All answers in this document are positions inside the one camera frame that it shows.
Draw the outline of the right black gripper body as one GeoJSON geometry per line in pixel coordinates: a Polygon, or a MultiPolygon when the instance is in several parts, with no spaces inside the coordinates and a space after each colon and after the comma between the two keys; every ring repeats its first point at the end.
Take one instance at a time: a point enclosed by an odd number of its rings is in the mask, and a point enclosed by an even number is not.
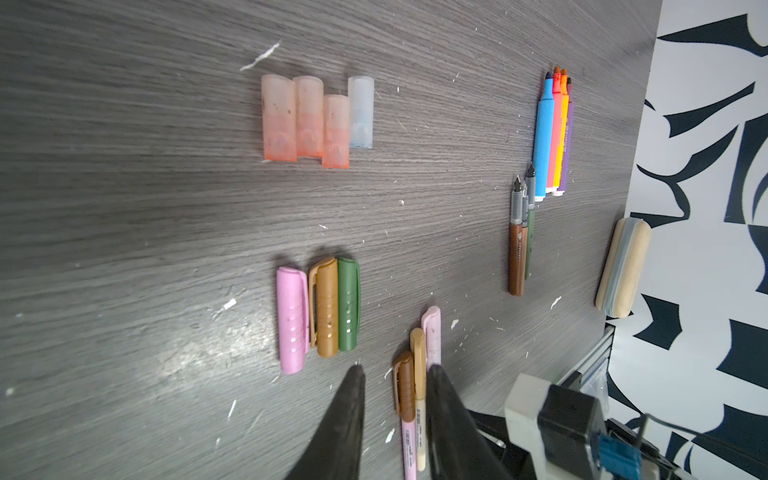
{"type": "Polygon", "coordinates": [[[537,479],[530,453],[511,442],[504,417],[472,410],[469,410],[468,413],[477,430],[485,438],[493,455],[514,479],[537,479]]]}

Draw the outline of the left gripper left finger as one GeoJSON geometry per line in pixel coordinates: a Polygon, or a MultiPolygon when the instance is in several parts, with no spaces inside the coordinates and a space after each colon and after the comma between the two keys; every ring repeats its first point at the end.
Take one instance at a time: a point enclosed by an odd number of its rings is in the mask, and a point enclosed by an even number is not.
{"type": "Polygon", "coordinates": [[[313,438],[286,479],[358,479],[365,417],[365,374],[351,366],[313,438]]]}

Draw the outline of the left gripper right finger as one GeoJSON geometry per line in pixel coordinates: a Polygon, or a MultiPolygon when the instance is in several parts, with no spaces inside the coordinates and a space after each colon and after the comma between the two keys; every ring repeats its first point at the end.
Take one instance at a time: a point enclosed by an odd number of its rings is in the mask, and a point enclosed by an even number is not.
{"type": "Polygon", "coordinates": [[[432,479],[512,479],[439,364],[427,373],[426,413],[432,479]]]}

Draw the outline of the gold tan marker pen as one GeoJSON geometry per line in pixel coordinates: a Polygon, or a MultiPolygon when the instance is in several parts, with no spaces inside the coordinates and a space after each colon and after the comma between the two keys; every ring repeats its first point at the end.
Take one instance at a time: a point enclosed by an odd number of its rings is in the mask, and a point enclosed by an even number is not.
{"type": "Polygon", "coordinates": [[[426,445],[426,334],[422,328],[414,328],[410,333],[410,347],[414,360],[414,386],[415,386],[415,410],[416,410],[416,465],[419,472],[424,471],[427,465],[426,445]]]}

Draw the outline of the light pink marker pen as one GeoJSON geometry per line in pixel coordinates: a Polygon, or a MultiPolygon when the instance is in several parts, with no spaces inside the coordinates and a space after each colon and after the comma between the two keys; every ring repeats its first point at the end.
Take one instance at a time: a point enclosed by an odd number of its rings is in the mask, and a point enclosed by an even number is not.
{"type": "Polygon", "coordinates": [[[432,365],[440,364],[442,357],[442,318],[441,310],[437,306],[431,306],[422,315],[421,328],[426,340],[426,369],[432,365]]]}

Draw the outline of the mauve pink pen cap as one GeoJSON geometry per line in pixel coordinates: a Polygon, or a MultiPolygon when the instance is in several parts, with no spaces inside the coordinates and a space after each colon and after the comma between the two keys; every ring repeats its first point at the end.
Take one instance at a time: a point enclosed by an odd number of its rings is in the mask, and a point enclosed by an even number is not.
{"type": "Polygon", "coordinates": [[[309,293],[305,272],[281,266],[276,273],[281,371],[298,373],[310,348],[309,293]]]}

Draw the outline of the brown pen cap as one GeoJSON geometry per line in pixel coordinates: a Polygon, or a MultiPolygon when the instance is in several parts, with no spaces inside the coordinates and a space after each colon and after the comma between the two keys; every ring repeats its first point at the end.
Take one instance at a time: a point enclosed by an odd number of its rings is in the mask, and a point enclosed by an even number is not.
{"type": "Polygon", "coordinates": [[[338,345],[338,262],[328,257],[309,272],[310,345],[322,358],[331,358],[338,345]]]}

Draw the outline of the green pen cap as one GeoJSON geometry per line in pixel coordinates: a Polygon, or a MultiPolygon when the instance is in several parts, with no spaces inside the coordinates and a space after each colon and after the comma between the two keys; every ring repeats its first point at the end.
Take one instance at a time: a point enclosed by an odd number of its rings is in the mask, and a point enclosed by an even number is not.
{"type": "Polygon", "coordinates": [[[360,328],[361,284],[359,264],[350,258],[337,258],[338,268],[338,345],[339,350],[355,349],[360,328]]]}

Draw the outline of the green marker pen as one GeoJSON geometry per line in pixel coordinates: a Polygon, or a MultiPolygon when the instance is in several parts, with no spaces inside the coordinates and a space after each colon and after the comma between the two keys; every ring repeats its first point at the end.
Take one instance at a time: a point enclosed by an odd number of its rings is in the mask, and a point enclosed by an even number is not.
{"type": "Polygon", "coordinates": [[[533,235],[535,226],[535,168],[533,164],[529,164],[525,174],[525,212],[524,212],[524,227],[526,230],[526,259],[524,278],[530,277],[530,263],[532,257],[533,248],[533,235]]]}

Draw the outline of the purple marker pen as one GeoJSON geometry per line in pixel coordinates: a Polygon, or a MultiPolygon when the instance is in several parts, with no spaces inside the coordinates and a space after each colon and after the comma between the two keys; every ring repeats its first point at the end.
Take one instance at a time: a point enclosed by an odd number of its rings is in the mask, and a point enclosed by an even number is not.
{"type": "Polygon", "coordinates": [[[567,105],[565,105],[565,133],[563,136],[564,145],[563,145],[563,155],[562,155],[562,165],[561,165],[561,180],[560,185],[558,187],[557,193],[560,196],[563,196],[567,189],[567,180],[568,180],[568,168],[569,168],[569,160],[570,160],[570,151],[571,151],[571,137],[572,137],[572,124],[573,124],[573,112],[574,112],[574,104],[573,100],[571,99],[571,90],[572,90],[572,79],[568,78],[566,80],[566,87],[565,87],[565,95],[564,99],[567,100],[567,105]]]}

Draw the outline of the blue marker pen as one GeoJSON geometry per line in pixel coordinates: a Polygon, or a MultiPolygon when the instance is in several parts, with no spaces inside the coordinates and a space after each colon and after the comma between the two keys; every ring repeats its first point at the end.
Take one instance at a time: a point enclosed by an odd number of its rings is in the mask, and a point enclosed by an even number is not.
{"type": "Polygon", "coordinates": [[[534,197],[536,202],[541,202],[546,196],[554,110],[553,74],[547,72],[538,102],[533,150],[533,167],[535,169],[536,182],[534,197]]]}

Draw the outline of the clear red pen cap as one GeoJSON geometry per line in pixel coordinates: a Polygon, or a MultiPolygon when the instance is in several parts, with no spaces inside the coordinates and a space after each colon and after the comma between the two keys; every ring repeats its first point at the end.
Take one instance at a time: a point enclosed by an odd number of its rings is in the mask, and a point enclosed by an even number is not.
{"type": "Polygon", "coordinates": [[[322,166],[348,169],[350,164],[350,101],[344,95],[324,97],[322,166]]]}

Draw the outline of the red pink marker pen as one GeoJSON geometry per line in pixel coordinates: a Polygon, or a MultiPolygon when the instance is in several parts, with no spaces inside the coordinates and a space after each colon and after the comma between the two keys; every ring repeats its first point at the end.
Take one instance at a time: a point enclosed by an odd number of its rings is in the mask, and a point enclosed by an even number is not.
{"type": "Polygon", "coordinates": [[[555,179],[557,155],[558,155],[558,148],[560,144],[561,126],[562,126],[563,94],[562,94],[562,88],[561,88],[561,78],[562,78],[562,69],[559,66],[556,66],[553,71],[553,85],[552,85],[554,111],[553,111],[550,157],[549,157],[549,168],[548,168],[547,188],[546,188],[547,193],[553,193],[555,191],[554,179],[555,179]]]}

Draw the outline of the clear purple pen cap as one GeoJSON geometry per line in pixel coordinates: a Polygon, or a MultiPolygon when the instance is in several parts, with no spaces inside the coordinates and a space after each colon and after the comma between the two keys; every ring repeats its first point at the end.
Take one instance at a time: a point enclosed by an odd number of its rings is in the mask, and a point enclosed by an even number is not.
{"type": "Polygon", "coordinates": [[[265,159],[295,162],[298,155],[294,82],[276,74],[263,75],[261,105],[265,159]]]}

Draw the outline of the clear blue pen cap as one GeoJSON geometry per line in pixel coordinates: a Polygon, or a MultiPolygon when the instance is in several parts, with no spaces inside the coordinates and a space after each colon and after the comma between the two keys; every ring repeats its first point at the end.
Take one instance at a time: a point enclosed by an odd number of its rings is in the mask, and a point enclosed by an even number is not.
{"type": "Polygon", "coordinates": [[[369,76],[348,78],[350,101],[350,146],[373,148],[375,82],[369,76]]]}

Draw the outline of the orange marker pen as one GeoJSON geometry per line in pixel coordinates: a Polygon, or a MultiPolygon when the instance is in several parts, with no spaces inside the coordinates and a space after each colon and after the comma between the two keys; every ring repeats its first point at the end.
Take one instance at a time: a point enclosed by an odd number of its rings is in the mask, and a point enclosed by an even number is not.
{"type": "Polygon", "coordinates": [[[556,152],[556,162],[555,162],[555,174],[554,174],[554,188],[555,191],[553,192],[554,196],[562,196],[563,192],[560,190],[561,181],[562,181],[562,164],[563,164],[563,156],[564,156],[564,149],[565,149],[565,135],[566,135],[566,127],[567,127],[567,115],[568,115],[568,109],[569,109],[569,93],[568,93],[568,81],[570,78],[568,77],[567,70],[562,69],[561,70],[561,77],[560,77],[560,123],[558,124],[559,132],[558,132],[558,145],[557,145],[557,152],[556,152]]]}

